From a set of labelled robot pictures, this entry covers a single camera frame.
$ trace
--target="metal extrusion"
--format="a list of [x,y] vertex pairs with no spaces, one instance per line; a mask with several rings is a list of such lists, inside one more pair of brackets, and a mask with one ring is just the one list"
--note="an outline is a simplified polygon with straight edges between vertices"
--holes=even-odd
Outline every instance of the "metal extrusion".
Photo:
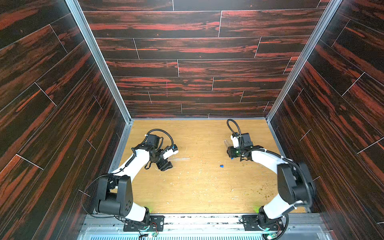
[[297,62],[295,66],[293,67],[291,73],[288,75],[287,80],[285,81],[285,84],[280,91],[279,95],[277,96],[274,105],[272,106],[271,110],[269,111],[267,115],[267,122],[270,122],[276,113],[277,109],[280,107],[280,104],[283,102],[285,96],[287,95],[289,89],[293,85],[295,79],[299,75],[301,69],[303,68],[305,62],[307,61],[308,57],[312,53],[314,47],[316,46],[317,42],[319,41],[320,37],[325,31],[325,28],[328,26],[329,22],[331,21],[333,15],[336,13],[336,10],[339,8],[339,5],[341,4],[342,0],[331,0],[328,3],[328,6],[325,8],[322,16],[320,17],[315,29],[313,30],[310,38],[308,39],[307,44],[305,45],[303,51],[301,52],[299,58],[297,59]]
[[84,16],[83,11],[81,10],[80,4],[77,0],[65,0],[65,2],[68,5],[68,8],[70,9],[70,12],[72,13],[72,16],[77,24],[77,26],[80,29],[81,34],[83,35],[85,42],[87,43],[95,61],[98,65],[101,74],[103,75],[112,95],[115,99],[121,114],[123,115],[123,118],[126,123],[130,123],[131,116],[128,112],[127,106],[125,106],[124,101],[121,97],[121,94],[116,86],[115,81],[113,80],[112,74],[109,71],[109,68],[107,66],[107,63],[104,60],[103,55],[101,54],[100,48],[96,43],[96,39],[93,36],[93,33],[91,31],[91,28],[89,27],[89,24]]

